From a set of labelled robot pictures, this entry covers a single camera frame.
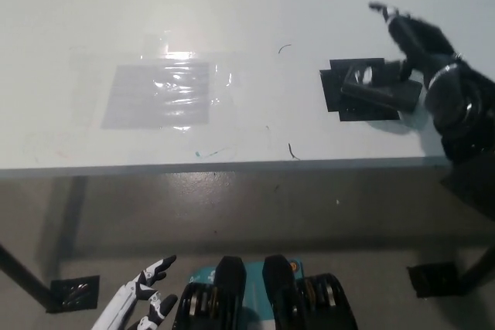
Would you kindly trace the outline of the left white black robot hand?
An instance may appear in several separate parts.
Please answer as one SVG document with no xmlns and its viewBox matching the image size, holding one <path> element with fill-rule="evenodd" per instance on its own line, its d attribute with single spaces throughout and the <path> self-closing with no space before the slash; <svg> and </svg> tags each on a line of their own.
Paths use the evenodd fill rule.
<svg viewBox="0 0 495 330">
<path fill-rule="evenodd" d="M 148 313 L 128 329 L 158 329 L 174 308 L 178 297 L 176 294 L 169 294 L 162 298 L 160 292 L 152 285 L 166 277 L 167 270 L 175 261 L 176 255 L 158 260 L 142 270 L 133 280 L 120 286 L 92 329 L 125 329 L 139 301 L 148 302 Z"/>
</svg>

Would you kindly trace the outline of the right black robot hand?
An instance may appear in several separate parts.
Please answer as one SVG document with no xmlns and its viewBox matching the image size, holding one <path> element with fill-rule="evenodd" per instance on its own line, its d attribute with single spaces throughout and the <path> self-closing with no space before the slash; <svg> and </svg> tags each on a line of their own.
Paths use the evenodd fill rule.
<svg viewBox="0 0 495 330">
<path fill-rule="evenodd" d="M 437 72 L 456 63 L 458 53 L 438 26 L 382 2 L 369 2 L 368 7 L 383 17 L 389 35 L 405 55 L 407 77 L 417 70 L 429 87 Z"/>
</svg>

